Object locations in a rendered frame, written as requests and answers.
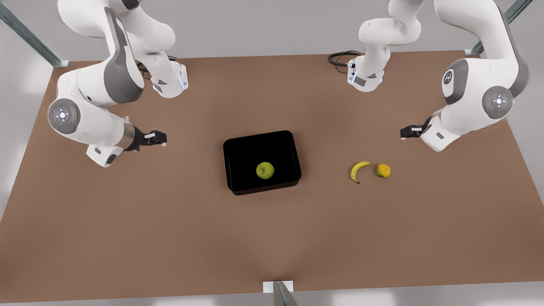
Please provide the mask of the yellow banana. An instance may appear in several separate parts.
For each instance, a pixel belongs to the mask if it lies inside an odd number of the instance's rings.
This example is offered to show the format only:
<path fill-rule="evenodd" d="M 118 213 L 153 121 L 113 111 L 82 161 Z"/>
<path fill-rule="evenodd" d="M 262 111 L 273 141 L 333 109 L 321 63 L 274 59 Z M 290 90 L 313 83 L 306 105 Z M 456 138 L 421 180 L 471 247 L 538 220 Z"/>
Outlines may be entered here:
<path fill-rule="evenodd" d="M 366 167 L 367 165 L 370 165 L 371 163 L 368 162 L 368 161 L 362 161 L 362 162 L 358 162 L 356 163 L 355 165 L 352 166 L 351 170 L 350 170 L 350 178 L 356 183 L 356 184 L 360 184 L 360 182 L 357 180 L 357 173 L 358 171 L 361 169 L 361 168 L 364 168 Z"/>

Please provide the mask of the black rectangular tray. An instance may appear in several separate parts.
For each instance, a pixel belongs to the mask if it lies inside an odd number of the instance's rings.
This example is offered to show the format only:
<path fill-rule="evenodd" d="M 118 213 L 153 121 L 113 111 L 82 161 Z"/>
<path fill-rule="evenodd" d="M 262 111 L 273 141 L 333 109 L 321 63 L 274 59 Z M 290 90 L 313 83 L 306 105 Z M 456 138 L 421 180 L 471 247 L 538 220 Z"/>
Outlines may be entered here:
<path fill-rule="evenodd" d="M 223 152 L 227 186 L 237 196 L 293 187 L 302 176 L 294 136 L 289 130 L 231 138 L 224 141 Z M 256 168 L 261 162 L 274 166 L 271 178 L 257 176 Z"/>

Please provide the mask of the silver frame post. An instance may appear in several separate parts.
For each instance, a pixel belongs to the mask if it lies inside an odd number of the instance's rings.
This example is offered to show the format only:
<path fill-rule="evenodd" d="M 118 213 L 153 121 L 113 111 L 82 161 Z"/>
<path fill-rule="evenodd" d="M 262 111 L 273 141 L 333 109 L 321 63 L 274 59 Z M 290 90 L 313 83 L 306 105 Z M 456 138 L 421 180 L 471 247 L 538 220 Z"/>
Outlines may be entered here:
<path fill-rule="evenodd" d="M 472 48 L 465 49 L 466 56 L 480 56 L 483 52 L 488 59 L 507 59 L 518 55 L 515 41 L 510 31 L 510 23 L 525 10 L 533 0 L 515 0 L 503 12 L 494 0 L 469 0 L 474 8 L 462 11 L 471 17 L 466 31 L 478 37 Z"/>
<path fill-rule="evenodd" d="M 66 68 L 70 62 L 61 60 L 50 50 L 18 17 L 0 2 L 0 20 L 25 41 L 33 50 L 46 60 L 53 68 Z"/>
<path fill-rule="evenodd" d="M 291 280 L 265 281 L 263 293 L 272 293 L 274 306 L 299 306 L 293 296 L 294 284 Z"/>

